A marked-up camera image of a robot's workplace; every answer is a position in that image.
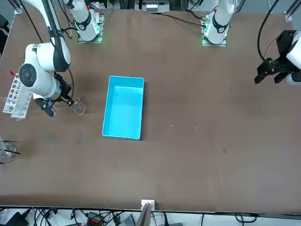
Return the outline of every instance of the black cable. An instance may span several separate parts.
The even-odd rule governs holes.
[[[273,39],[270,43],[269,43],[269,45],[268,45],[268,47],[267,47],[267,50],[264,52],[264,54],[263,54],[263,57],[266,55],[266,53],[267,53],[267,51],[268,51],[268,49],[269,49],[269,46],[272,44],[272,42],[273,41],[275,41],[277,38],[275,38],[275,39]]]
[[[68,36],[68,38],[69,39],[72,39],[72,36],[69,36],[69,34],[68,34],[68,30],[76,30],[77,31],[77,29],[76,28],[74,28],[74,27],[68,27],[68,28],[65,28],[65,29],[61,29],[67,36]]]
[[[73,218],[75,220],[76,225],[80,226],[80,224],[77,222],[77,219],[76,219],[76,216],[75,216],[75,209],[72,210],[72,216],[73,216]]]
[[[69,19],[69,17],[67,16],[67,14],[64,12],[64,10],[63,10],[63,7],[62,7],[62,5],[61,5],[61,2],[60,2],[60,0],[57,0],[58,1],[58,4],[60,5],[60,8],[61,8],[61,10],[62,10],[62,12],[63,12],[63,14],[65,15],[65,17],[67,18],[67,20],[73,25],[73,22]]]
[[[64,4],[64,1],[63,1],[63,6],[64,6],[64,11],[65,11],[65,14],[67,14],[67,11],[66,11],[66,7],[65,7],[65,4]],[[70,22],[69,20],[67,20],[67,23],[68,23],[68,27],[70,28]]]
[[[122,212],[116,214],[115,216],[118,217],[118,216],[119,216],[120,214],[122,214],[122,213],[124,213],[124,211],[122,211]],[[113,219],[114,219],[114,218],[112,218],[111,220],[108,220],[108,222],[107,222],[106,224],[104,224],[103,226],[108,225]]]
[[[73,79],[73,75],[71,73],[70,68],[68,68],[68,71],[69,71],[69,74],[70,74],[70,77],[71,77],[71,82],[72,82],[72,92],[71,92],[71,99],[72,99],[73,95],[74,95],[74,79]]]
[[[244,223],[254,223],[256,220],[257,220],[257,214],[251,214],[250,216],[251,217],[254,217],[253,220],[249,220],[249,221],[245,221],[244,218],[243,218],[243,215],[241,215],[241,213],[236,213],[235,215],[235,218],[236,220],[239,222],[239,223],[242,223],[242,226],[244,226]]]
[[[197,19],[199,19],[199,20],[202,19],[201,17],[197,16],[197,15],[196,15],[193,11],[191,11],[191,10],[187,10],[187,12],[190,12],[195,18],[197,18]]]
[[[88,214],[88,213],[85,213],[82,209],[80,209],[80,212],[82,212],[86,217],[89,216],[89,214]]]
[[[14,5],[10,0],[8,0],[8,1],[9,1],[9,3],[15,8],[15,10],[18,11],[18,9],[15,7],[15,5]]]
[[[157,226],[157,222],[156,222],[156,218],[155,218],[155,216],[154,216],[154,213],[153,213],[153,212],[151,212],[151,214],[152,214],[152,217],[154,218],[155,225]]]
[[[96,6],[94,6],[94,5],[92,5],[92,4],[90,4],[90,7],[92,8],[92,9],[98,9]]]
[[[68,27],[68,28],[62,29],[62,31],[67,31],[67,30],[76,30],[77,31],[77,29],[74,27]]]
[[[201,5],[203,3],[204,0],[198,0],[194,5],[193,7],[190,8],[190,10],[192,10],[198,3],[199,5]]]
[[[214,7],[211,12],[213,12],[217,7],[218,7],[218,5],[216,7]]]
[[[165,212],[163,212],[163,214],[164,214],[164,226],[169,226],[167,215]]]
[[[72,36],[69,36],[69,34],[68,34],[67,31],[65,31],[65,30],[62,30],[62,31],[67,35],[67,37],[68,37],[69,39],[72,39]]]
[[[10,142],[10,143],[21,143],[20,141],[12,141],[12,140],[3,140],[3,142]]]
[[[159,14],[159,15],[168,16],[168,17],[171,17],[173,19],[180,20],[180,21],[182,21],[184,23],[190,24],[190,25],[195,25],[195,26],[204,27],[204,28],[206,27],[205,25],[201,25],[201,24],[197,24],[197,23],[190,22],[190,21],[187,21],[187,20],[183,20],[183,19],[177,18],[175,16],[171,16],[171,15],[167,15],[167,14]]]
[[[25,6],[24,6],[24,4],[22,3],[21,0],[20,0],[20,4],[21,4],[21,6],[23,7],[23,9],[25,10],[25,13],[27,14],[28,19],[30,20],[30,22],[31,22],[31,24],[32,24],[32,26],[33,26],[33,28],[34,28],[34,30],[36,31],[37,36],[39,37],[40,42],[43,42],[43,41],[42,41],[42,38],[41,38],[41,36],[40,36],[40,34],[39,34],[37,28],[36,28],[36,26],[34,25],[34,23],[33,23],[33,21],[32,21],[32,18],[29,16],[29,14],[28,14],[28,12],[27,12],[27,9],[25,8]]]
[[[265,16],[259,32],[258,32],[258,38],[257,38],[257,50],[258,50],[258,54],[260,56],[260,58],[263,60],[263,62],[265,62],[265,64],[267,64],[269,67],[274,68],[275,70],[277,70],[278,72],[286,72],[286,69],[284,67],[278,67],[278,66],[274,66],[272,65],[270,62],[268,62],[262,55],[261,51],[260,51],[260,37],[261,37],[261,33],[262,33],[262,29],[265,25],[265,23],[268,20],[268,17],[270,16],[271,12],[273,11],[273,9],[275,8],[275,6],[277,5],[277,3],[279,2],[279,0],[275,0],[274,4],[272,5],[272,7],[269,9],[267,15]]]
[[[13,1],[19,8],[21,8],[16,0],[13,0]]]
[[[31,208],[25,210],[25,211],[22,213],[22,216],[24,216],[24,218],[26,218],[27,215],[29,214],[29,212],[30,212],[32,209],[33,209],[33,207],[31,207]]]
[[[43,219],[45,219],[45,220],[47,221],[48,226],[52,226],[51,223],[48,221],[48,219],[47,219],[47,217],[46,217],[46,214],[45,214],[45,212],[44,212],[45,210],[40,210],[40,209],[39,209],[39,211],[40,211],[40,213],[42,214],[42,219],[41,219],[40,226],[42,226]]]
[[[203,226],[204,214],[202,215],[201,226]]]

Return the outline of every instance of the white robotic arm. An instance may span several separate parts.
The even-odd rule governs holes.
[[[88,10],[84,0],[63,0],[63,2],[66,8],[70,9],[82,40],[93,40],[100,33],[99,13],[93,9]]]
[[[68,96],[71,87],[56,72],[65,72],[71,63],[71,55],[51,0],[25,0],[36,7],[43,15],[48,28],[50,42],[30,44],[25,51],[25,61],[19,69],[19,79],[33,92],[35,102],[49,116],[55,111],[48,102],[64,101],[69,106],[73,100]]]
[[[209,14],[210,26],[204,36],[212,44],[220,44],[224,40],[234,10],[233,0],[219,0],[216,12]]]

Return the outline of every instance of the cable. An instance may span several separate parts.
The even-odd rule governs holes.
[[[199,19],[199,20],[202,19],[201,17],[197,16],[197,15],[196,15],[193,11],[191,11],[191,10],[187,10],[187,12],[190,12],[195,18],[197,18],[197,19]]]
[[[250,221],[245,221],[241,213],[236,213],[234,216],[239,223],[242,223],[242,226],[244,226],[244,223],[254,223],[257,220],[257,214],[251,214],[250,217],[254,217],[254,220],[250,220]]]
[[[272,42],[273,41],[275,41],[277,38],[275,38],[275,39],[273,39],[270,43],[269,43],[269,45],[268,45],[268,47],[267,47],[267,50],[264,52],[264,54],[263,54],[263,57],[266,55],[266,53],[267,53],[267,51],[268,51],[268,49],[269,49],[269,46],[272,44]]]
[[[74,218],[76,225],[79,225],[79,226],[80,226],[80,224],[77,222],[77,219],[76,219],[76,216],[75,216],[75,209],[72,210],[72,213],[71,213],[71,219],[72,219],[72,218]]]
[[[155,218],[155,216],[154,216],[154,213],[153,213],[153,212],[151,212],[151,214],[152,214],[152,217],[154,218],[155,225],[157,226],[157,222],[156,222],[156,218]]]
[[[190,8],[190,10],[192,10],[198,3],[199,5],[201,5],[203,3],[204,0],[198,0],[194,5],[193,7]]]
[[[177,18],[175,16],[171,16],[171,15],[167,15],[167,14],[159,14],[159,15],[162,15],[162,16],[168,16],[168,17],[171,17],[173,19],[176,19],[176,20],[180,20],[184,23],[187,23],[187,24],[190,24],[190,25],[195,25],[195,26],[198,26],[198,27],[206,27],[205,25],[201,25],[201,24],[197,24],[197,23],[194,23],[194,22],[190,22],[190,21],[187,21],[187,20],[183,20],[183,19],[180,19],[180,18]]]
[[[8,0],[8,1],[9,1],[9,3],[15,8],[15,10],[18,11],[18,9],[15,7],[15,5],[14,5],[10,0]]]
[[[41,36],[40,36],[40,34],[39,34],[37,28],[36,28],[36,26],[34,25],[34,23],[33,23],[33,21],[32,21],[32,18],[29,16],[29,14],[28,14],[28,12],[27,12],[27,9],[25,8],[25,6],[24,6],[24,4],[22,3],[21,0],[20,0],[20,4],[21,4],[21,6],[23,7],[23,9],[25,10],[25,13],[27,14],[28,19],[30,20],[30,22],[31,22],[31,24],[32,24],[32,26],[33,26],[33,28],[34,28],[34,30],[36,31],[37,36],[39,37],[40,42],[43,42],[43,41],[42,41],[42,38],[41,38]]]
[[[64,6],[64,11],[65,11],[65,14],[67,14],[67,11],[66,11],[66,7],[65,7],[65,4],[64,4],[64,1],[63,1],[63,6]],[[68,27],[70,28],[70,22],[69,20],[67,20],[67,23],[68,23]],[[70,32],[70,35],[71,35],[71,38],[70,36],[68,35],[68,33],[66,32],[67,36],[69,39],[72,39],[72,33]]]
[[[71,77],[71,81],[72,81],[72,92],[71,92],[71,99],[72,99],[73,95],[74,95],[74,79],[73,79],[73,75],[71,73],[70,68],[68,68],[68,71],[69,71],[69,74],[70,74],[70,77]]]
[[[70,26],[68,28],[65,28],[65,29],[62,28],[62,31],[68,36],[68,38],[72,39],[72,36],[69,36],[69,34],[67,33],[68,30],[76,30],[77,31],[77,29],[74,28],[74,27],[70,27]]]
[[[45,210],[40,210],[40,213],[42,214],[42,219],[41,219],[41,223],[40,223],[40,226],[42,226],[42,222],[43,222],[43,219],[45,219],[48,223],[48,226],[52,226],[51,223],[48,221],[47,217],[46,217],[46,213],[44,212]]]
[[[216,7],[214,7],[211,12],[213,12],[217,7],[218,7],[218,5]]]
[[[80,212],[82,212],[86,217],[88,217],[88,213],[85,213],[82,209],[80,209]]]
[[[119,216],[120,214],[122,214],[122,213],[124,213],[124,211],[122,211],[122,212],[116,214],[115,216],[118,217],[118,216]],[[108,225],[113,219],[114,219],[114,218],[112,218],[111,220],[108,220],[108,222],[107,222],[106,224],[104,224],[103,226]]]
[[[163,214],[164,214],[164,226],[169,226],[167,215],[165,212],[163,212]]]
[[[202,215],[201,226],[203,226],[204,214]]]
[[[62,7],[62,5],[61,5],[61,2],[60,2],[60,0],[57,0],[58,1],[58,4],[60,5],[60,8],[61,8],[61,10],[62,10],[62,12],[63,12],[63,14],[65,15],[65,17],[67,18],[67,20],[73,25],[73,22],[69,19],[69,17],[67,16],[67,14],[64,12],[64,10],[63,10],[63,7]]]
[[[257,50],[258,50],[258,54],[260,56],[260,58],[263,60],[263,62],[265,62],[269,67],[271,68],[274,68],[275,70],[277,70],[278,72],[285,72],[285,68],[284,67],[278,67],[278,66],[274,66],[272,65],[270,62],[268,62],[262,55],[261,53],[261,50],[260,50],[260,37],[261,37],[261,33],[262,33],[262,29],[265,25],[265,23],[267,22],[268,20],[268,17],[270,16],[271,12],[273,11],[273,9],[275,8],[275,6],[277,5],[277,3],[279,2],[279,0],[275,0],[274,4],[272,5],[272,7],[269,9],[267,15],[265,16],[261,26],[260,26],[260,29],[259,29],[259,32],[258,32],[258,38],[257,38]]]

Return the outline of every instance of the white floor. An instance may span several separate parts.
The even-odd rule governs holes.
[[[26,209],[8,209],[0,212],[0,224],[5,224],[8,220],[19,211],[21,214],[26,211]],[[130,214],[133,215],[135,222],[139,218],[139,212],[124,212],[120,215],[120,220],[123,221]],[[51,214],[49,222],[52,226],[67,226],[75,224],[74,219],[70,220],[71,210],[59,210],[56,215]],[[156,218],[157,226],[164,223],[164,215],[160,212],[154,212]],[[27,215],[28,225],[32,226],[34,223],[33,220],[34,211],[32,210]],[[167,213],[168,222],[172,223],[183,223],[184,226],[200,226],[201,225],[201,214],[183,214],[183,213]],[[79,210],[76,211],[76,219],[78,223],[86,224],[87,218]],[[245,217],[244,220],[252,220],[253,218]],[[156,226],[155,221],[151,218],[151,226]],[[220,215],[204,215],[203,226],[240,226],[235,217],[233,216],[220,216]],[[291,220],[291,219],[277,219],[277,218],[257,218],[254,223],[247,224],[248,226],[301,226],[301,220]],[[115,226],[114,222],[111,221],[108,226]]]

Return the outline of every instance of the clear plastic container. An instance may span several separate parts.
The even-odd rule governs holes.
[[[85,112],[85,105],[80,101],[80,98],[74,99],[74,103],[70,107],[76,114],[82,115]]]

